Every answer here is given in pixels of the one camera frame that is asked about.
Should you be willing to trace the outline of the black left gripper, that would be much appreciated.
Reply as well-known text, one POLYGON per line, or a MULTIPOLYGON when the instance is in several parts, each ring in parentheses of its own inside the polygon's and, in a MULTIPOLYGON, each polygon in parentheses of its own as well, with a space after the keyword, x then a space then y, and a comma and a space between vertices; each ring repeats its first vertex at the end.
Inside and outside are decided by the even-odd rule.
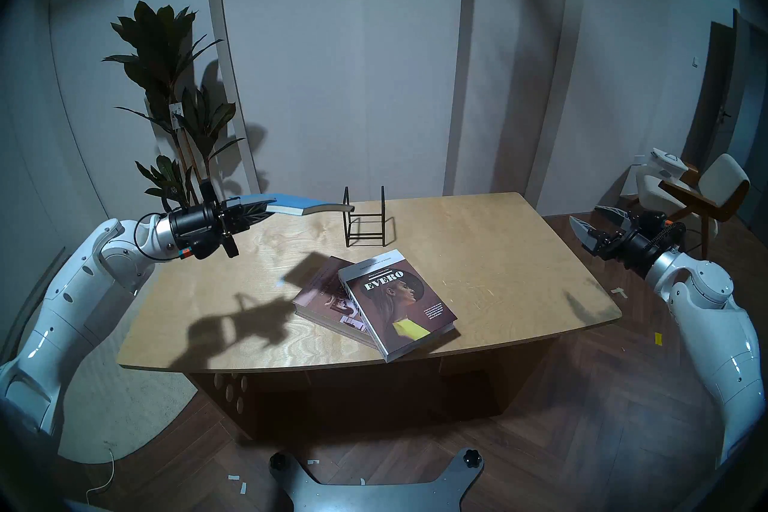
POLYGON ((278 194, 251 194, 237 197, 237 205, 219 201, 213 183, 200 186, 202 204, 180 207, 168 213, 170 231, 180 258, 205 259, 219 247, 229 258, 239 255, 233 235, 270 217, 266 208, 280 199, 278 194))

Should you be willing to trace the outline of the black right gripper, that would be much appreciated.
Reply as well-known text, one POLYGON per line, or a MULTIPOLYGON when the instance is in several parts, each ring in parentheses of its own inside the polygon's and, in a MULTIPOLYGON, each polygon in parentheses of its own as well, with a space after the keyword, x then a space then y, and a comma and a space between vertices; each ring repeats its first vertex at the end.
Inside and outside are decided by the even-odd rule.
POLYGON ((597 205, 594 212, 620 228, 613 234, 595 229, 589 223, 569 217, 571 229, 581 247, 592 256, 616 260, 640 277, 649 273, 652 265, 666 252, 684 244, 687 228, 681 221, 672 221, 659 210, 643 210, 630 214, 612 206, 597 205))

